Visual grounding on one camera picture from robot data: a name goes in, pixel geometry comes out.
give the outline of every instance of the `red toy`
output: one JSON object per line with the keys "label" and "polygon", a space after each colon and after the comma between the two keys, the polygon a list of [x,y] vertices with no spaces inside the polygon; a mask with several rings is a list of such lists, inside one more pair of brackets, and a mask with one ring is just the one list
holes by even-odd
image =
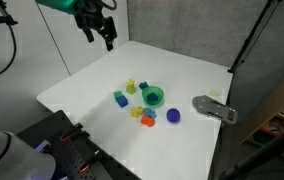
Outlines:
{"label": "red toy", "polygon": [[155,124],[155,120],[153,118],[150,118],[148,115],[143,114],[141,123],[147,125],[148,127],[152,127]]}

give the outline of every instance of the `white table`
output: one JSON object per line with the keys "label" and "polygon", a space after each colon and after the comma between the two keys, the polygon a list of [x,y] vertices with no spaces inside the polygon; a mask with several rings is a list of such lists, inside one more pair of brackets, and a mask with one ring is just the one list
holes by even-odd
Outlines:
{"label": "white table", "polygon": [[[195,96],[221,92],[226,102],[232,74],[226,67],[129,41],[37,99],[53,112],[62,109],[73,123],[82,123],[92,140],[144,180],[208,178],[221,122],[196,113]],[[161,87],[165,103],[156,109],[152,128],[131,118],[143,104],[141,90],[125,92],[128,79]],[[113,92],[122,90],[129,105],[121,109]],[[171,124],[166,112],[177,108],[181,122]]]}

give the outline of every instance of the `white wall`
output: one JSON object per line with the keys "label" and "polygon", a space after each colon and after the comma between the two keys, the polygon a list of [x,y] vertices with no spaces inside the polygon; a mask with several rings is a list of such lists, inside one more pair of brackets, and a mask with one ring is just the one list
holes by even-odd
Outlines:
{"label": "white wall", "polygon": [[[103,1],[113,6],[111,0]],[[118,7],[115,11],[103,8],[104,17],[112,16],[117,30],[118,37],[114,41],[114,48],[129,40],[127,1],[116,1]],[[108,53],[104,39],[96,31],[92,30],[94,42],[89,43],[87,41],[83,31],[78,29],[72,15],[46,6],[40,5],[40,8],[71,74]]]}
{"label": "white wall", "polygon": [[[118,10],[112,12],[119,36],[115,47],[128,41],[126,1],[118,1]],[[36,96],[69,74],[35,1],[7,2],[8,12],[19,22],[13,27],[18,52],[13,66],[0,76],[0,130],[18,132],[48,115]],[[107,53],[99,35],[94,34],[93,44],[87,42],[73,17],[42,9],[71,73]],[[0,25],[0,69],[8,63],[12,50],[9,30],[6,25]]]}

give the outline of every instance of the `floor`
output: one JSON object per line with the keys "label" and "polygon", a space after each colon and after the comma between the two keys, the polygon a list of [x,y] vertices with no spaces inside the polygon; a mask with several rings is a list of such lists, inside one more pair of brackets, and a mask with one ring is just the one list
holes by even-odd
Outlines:
{"label": "floor", "polygon": [[[226,126],[218,139],[209,180],[217,180],[221,172],[233,167],[258,148],[250,143],[237,144],[241,125]],[[245,180],[284,180],[284,159],[277,157],[252,171]]]}

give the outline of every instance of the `green bowl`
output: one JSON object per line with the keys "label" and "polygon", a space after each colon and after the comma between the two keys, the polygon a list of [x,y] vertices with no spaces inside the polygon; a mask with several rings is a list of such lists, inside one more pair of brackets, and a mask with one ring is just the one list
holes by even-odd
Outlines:
{"label": "green bowl", "polygon": [[[150,100],[148,99],[148,96],[153,95],[153,93],[156,95],[156,100]],[[156,106],[159,105],[161,103],[161,101],[163,100],[164,97],[164,92],[161,88],[156,87],[156,86],[149,86],[145,89],[143,89],[142,91],[142,97],[143,100],[146,104],[150,105],[150,106]]]}

